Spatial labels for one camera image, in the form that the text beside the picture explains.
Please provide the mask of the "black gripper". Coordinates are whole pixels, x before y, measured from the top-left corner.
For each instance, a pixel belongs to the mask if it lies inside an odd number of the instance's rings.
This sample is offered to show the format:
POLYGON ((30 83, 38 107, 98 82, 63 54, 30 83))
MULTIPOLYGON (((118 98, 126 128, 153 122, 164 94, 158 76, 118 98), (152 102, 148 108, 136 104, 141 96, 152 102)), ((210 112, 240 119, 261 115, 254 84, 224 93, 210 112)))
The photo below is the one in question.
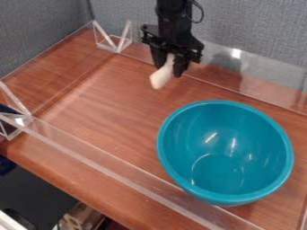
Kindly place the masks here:
POLYGON ((192 24, 204 19, 202 6, 196 0, 157 0, 154 6, 156 24, 142 24, 141 42, 149 45, 156 69, 166 61, 166 55, 174 56, 172 72, 180 77, 189 61, 201 60, 204 44, 192 35, 192 24))

